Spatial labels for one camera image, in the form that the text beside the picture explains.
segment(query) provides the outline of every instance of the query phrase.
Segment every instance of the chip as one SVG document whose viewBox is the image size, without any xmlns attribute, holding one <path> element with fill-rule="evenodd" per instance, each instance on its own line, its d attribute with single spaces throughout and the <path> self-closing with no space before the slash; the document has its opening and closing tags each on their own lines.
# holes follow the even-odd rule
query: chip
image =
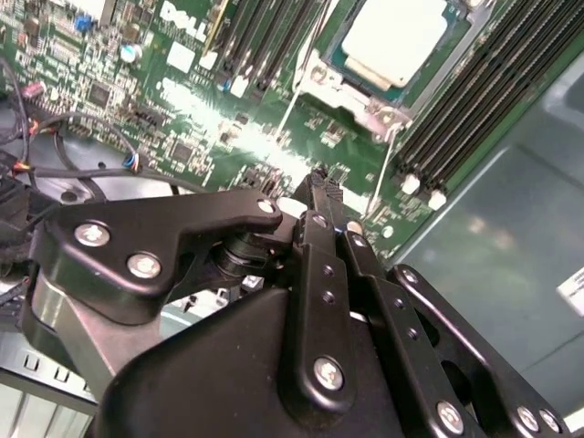
<svg viewBox="0 0 584 438">
<path fill-rule="evenodd" d="M 121 33 L 121 38 L 129 43 L 137 43 L 140 38 L 140 27 L 133 23 L 128 23 Z"/>
<path fill-rule="evenodd" d="M 91 90 L 88 95 L 88 101 L 90 103 L 100 108 L 106 108 L 108 106 L 108 100 L 110 100 L 110 91 L 105 85 L 99 82 L 91 84 Z"/>
<path fill-rule="evenodd" d="M 172 151 L 172 159 L 178 162 L 187 162 L 191 158 L 193 150 L 183 143 L 176 143 Z"/>
<path fill-rule="evenodd" d="M 142 15 L 140 17 L 140 22 L 143 25 L 149 25 L 151 21 L 152 21 L 152 12 L 149 12 L 149 11 L 142 12 Z"/>
</svg>

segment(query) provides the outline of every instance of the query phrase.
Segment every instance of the integrated circuit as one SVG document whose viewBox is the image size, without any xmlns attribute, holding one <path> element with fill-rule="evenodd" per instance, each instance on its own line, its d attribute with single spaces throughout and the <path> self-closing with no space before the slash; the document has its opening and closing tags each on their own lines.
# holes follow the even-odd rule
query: integrated circuit
<svg viewBox="0 0 584 438">
<path fill-rule="evenodd" d="M 99 82 L 93 82 L 89 89 L 88 102 L 105 109 L 110 100 L 110 90 Z"/>
<path fill-rule="evenodd" d="M 189 148 L 186 144 L 181 141 L 177 141 L 174 145 L 174 150 L 172 151 L 172 159 L 176 162 L 187 163 L 191 156 L 193 155 L 193 150 Z"/>
</svg>

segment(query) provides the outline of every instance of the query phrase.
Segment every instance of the black cable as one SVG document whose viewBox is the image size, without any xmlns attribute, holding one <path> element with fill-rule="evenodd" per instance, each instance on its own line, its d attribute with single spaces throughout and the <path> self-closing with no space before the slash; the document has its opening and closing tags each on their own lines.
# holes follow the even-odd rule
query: black cable
<svg viewBox="0 0 584 438">
<path fill-rule="evenodd" d="M 49 128 L 51 125 L 54 125 L 55 123 L 58 123 L 60 121 L 68 121 L 69 119 L 87 119 L 87 120 L 94 120 L 97 123 L 100 123 L 104 128 L 107 128 L 108 130 L 110 130 L 111 132 L 116 134 L 118 136 L 118 138 L 120 138 L 120 141 L 123 144 L 124 148 L 126 148 L 133 155 L 138 155 L 136 148 L 134 148 L 131 145 L 131 143 L 128 141 L 126 136 L 121 132 L 121 130 L 119 130 L 114 125 L 109 123 L 107 120 L 105 120 L 99 116 L 94 116 L 92 114 L 86 114 L 84 112 L 79 112 L 79 111 L 64 112 L 63 114 L 58 114 L 57 116 L 49 117 L 48 119 L 41 121 L 38 124 L 38 126 L 36 126 L 35 132 L 31 136 L 30 141 L 32 142 L 37 137 L 37 135 L 40 131 L 42 131 L 46 128 Z"/>
<path fill-rule="evenodd" d="M 77 167 L 77 165 L 68 157 L 67 151 L 65 149 L 65 142 L 63 142 L 63 137 L 61 137 L 58 132 L 55 132 L 53 135 L 53 144 L 55 145 L 57 156 L 63 165 L 70 171 L 78 171 L 79 167 Z M 90 178 L 79 178 L 79 182 L 83 184 L 89 193 L 91 193 L 91 196 L 95 201 L 104 202 L 108 200 L 106 194 Z"/>
<path fill-rule="evenodd" d="M 28 279 L 18 283 L 16 286 L 11 287 L 8 289 L 7 292 L 0 295 L 0 307 L 4 304 L 9 303 L 16 297 L 23 296 L 26 293 L 26 288 L 28 287 Z"/>
<path fill-rule="evenodd" d="M 45 168 L 33 168 L 29 171 L 24 171 L 27 173 L 34 174 L 37 178 L 62 178 L 62 179 L 75 179 L 79 178 L 110 178 L 110 177 L 137 177 L 144 178 L 147 180 L 161 181 L 170 185 L 176 185 L 177 187 L 182 187 L 193 193 L 206 193 L 207 191 L 200 185 L 194 184 L 192 182 L 187 182 L 179 180 L 171 176 L 161 175 L 156 172 L 151 172 L 145 170 L 141 173 L 133 173 L 129 169 L 96 169 L 92 171 L 63 171 L 55 169 L 45 169 Z"/>
<path fill-rule="evenodd" d="M 30 153 L 30 138 L 28 135 L 28 116 L 26 115 L 25 99 L 22 96 L 22 91 L 20 89 L 20 84 L 18 83 L 18 78 L 16 77 L 15 71 L 12 69 L 5 57 L 0 57 L 0 66 L 4 68 L 4 72 L 10 80 L 12 81 L 12 86 L 15 89 L 16 100 L 18 102 L 18 110 L 20 112 L 20 126 L 22 131 L 22 142 L 23 151 L 21 162 L 28 162 L 28 155 Z"/>
</svg>

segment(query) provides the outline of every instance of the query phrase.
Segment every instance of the green circuit board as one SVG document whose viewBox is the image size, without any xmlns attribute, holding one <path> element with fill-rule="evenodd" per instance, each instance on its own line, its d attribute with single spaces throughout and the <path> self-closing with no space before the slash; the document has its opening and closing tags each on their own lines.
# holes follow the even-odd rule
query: green circuit board
<svg viewBox="0 0 584 438">
<path fill-rule="evenodd" d="M 107 26 L 94 25 L 79 32 L 75 24 L 78 11 L 66 2 L 0 2 L 0 50 L 14 60 L 23 84 L 40 81 L 45 84 L 46 92 L 35 100 L 41 110 L 48 113 L 82 110 L 114 121 L 140 148 L 151 168 L 199 183 L 209 191 L 253 185 L 268 190 L 274 197 L 287 195 L 311 169 L 325 165 L 345 189 L 348 215 L 364 223 L 382 259 L 389 258 L 434 213 L 424 201 L 402 193 L 389 175 L 381 187 L 380 199 L 364 214 L 387 145 L 374 141 L 346 113 L 329 110 L 315 104 L 314 99 L 301 96 L 284 129 L 278 132 L 294 94 L 292 82 L 297 66 L 302 64 L 299 53 L 310 41 L 319 14 L 325 6 L 330 8 L 323 31 L 312 41 L 324 54 L 338 44 L 335 39 L 338 29 L 345 26 L 348 11 L 358 3 L 355 0 L 335 1 L 333 6 L 328 2 L 310 2 L 303 30 L 279 60 L 277 75 L 259 101 L 249 90 L 241 97 L 229 92 L 230 78 L 217 80 L 217 69 L 224 62 L 220 47 L 219 58 L 212 67 L 202 61 L 215 49 L 216 41 L 230 32 L 242 37 L 245 26 L 237 23 L 251 19 L 257 2 L 114 3 Z M 282 13 L 282 24 L 292 22 L 304 2 L 289 3 L 288 10 Z M 430 97 L 440 96 L 441 89 L 455 78 L 456 66 L 473 55 L 476 45 L 482 44 L 512 3 L 495 2 L 488 17 L 483 16 L 484 23 L 476 31 L 476 38 L 464 50 L 448 47 L 446 43 L 441 45 L 442 50 L 447 47 L 443 60 L 430 65 L 428 71 L 439 70 L 455 50 L 459 59 Z M 247 56 L 253 56 L 260 46 L 271 57 L 276 55 L 289 27 L 278 27 L 275 37 L 267 43 L 257 29 L 270 26 L 277 4 L 266 2 L 264 15 L 248 38 Z M 468 11 L 457 0 L 448 7 L 456 29 L 455 18 L 458 20 L 460 11 Z M 456 44 L 462 39 L 460 33 L 455 38 Z M 124 46 L 134 47 L 134 52 L 124 55 L 137 56 L 135 62 L 123 59 L 120 48 Z M 428 82 L 427 76 L 426 72 L 424 84 Z M 423 90 L 415 91 L 415 96 L 413 93 L 410 91 L 408 103 L 414 102 Z M 422 118 L 423 110 L 413 123 Z M 120 146 L 115 137 L 89 121 L 77 127 L 77 134 Z"/>
</svg>

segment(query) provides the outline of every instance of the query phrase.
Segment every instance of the screw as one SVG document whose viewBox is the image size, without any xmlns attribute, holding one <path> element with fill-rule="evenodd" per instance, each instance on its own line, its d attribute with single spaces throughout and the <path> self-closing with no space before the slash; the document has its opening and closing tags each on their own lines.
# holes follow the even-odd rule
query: screw
<svg viewBox="0 0 584 438">
<path fill-rule="evenodd" d="M 259 206 L 259 209 L 264 213 L 271 214 L 276 210 L 274 208 L 274 205 L 272 205 L 269 201 L 266 201 L 265 199 L 260 199 L 257 202 L 257 205 Z"/>
<path fill-rule="evenodd" d="M 332 360 L 318 358 L 314 362 L 314 374 L 318 382 L 328 390 L 338 391 L 343 386 L 343 373 Z"/>
<path fill-rule="evenodd" d="M 418 277 L 410 269 L 403 269 L 402 273 L 410 283 L 418 282 Z"/>
<path fill-rule="evenodd" d="M 360 235 L 353 235 L 353 242 L 355 242 L 355 245 L 357 246 L 367 246 L 367 242 L 365 242 L 365 240 Z"/>
<path fill-rule="evenodd" d="M 546 422 L 546 424 L 552 431 L 554 431 L 555 433 L 561 432 L 558 422 L 551 413 L 542 409 L 539 411 L 539 415 L 541 415 L 541 418 L 544 419 L 544 422 Z"/>
<path fill-rule="evenodd" d="M 155 278 L 161 273 L 161 263 L 148 254 L 135 254 L 128 259 L 128 269 L 138 278 Z"/>
<path fill-rule="evenodd" d="M 519 415 L 521 422 L 527 427 L 527 429 L 529 429 L 532 432 L 539 431 L 536 416 L 533 413 L 531 413 L 531 411 L 528 408 L 524 406 L 519 406 L 519 408 L 517 408 L 517 414 Z"/>
<path fill-rule="evenodd" d="M 75 238 L 85 246 L 104 246 L 110 241 L 110 232 L 97 224 L 83 224 L 75 229 Z"/>
<path fill-rule="evenodd" d="M 363 235 L 363 225 L 359 222 L 350 221 L 347 224 L 347 230 L 352 231 L 353 233 L 357 233 L 358 235 Z"/>
<path fill-rule="evenodd" d="M 326 228 L 329 224 L 327 223 L 327 220 L 321 216 L 320 214 L 315 214 L 314 216 L 312 216 L 312 220 L 314 222 L 316 222 L 318 224 L 318 226 L 321 226 L 322 228 Z"/>
<path fill-rule="evenodd" d="M 444 423 L 444 426 L 446 426 L 446 429 L 457 435 L 463 434 L 463 418 L 452 404 L 450 404 L 448 401 L 440 401 L 438 406 L 436 406 L 436 411 L 438 411 L 438 415 Z"/>
</svg>

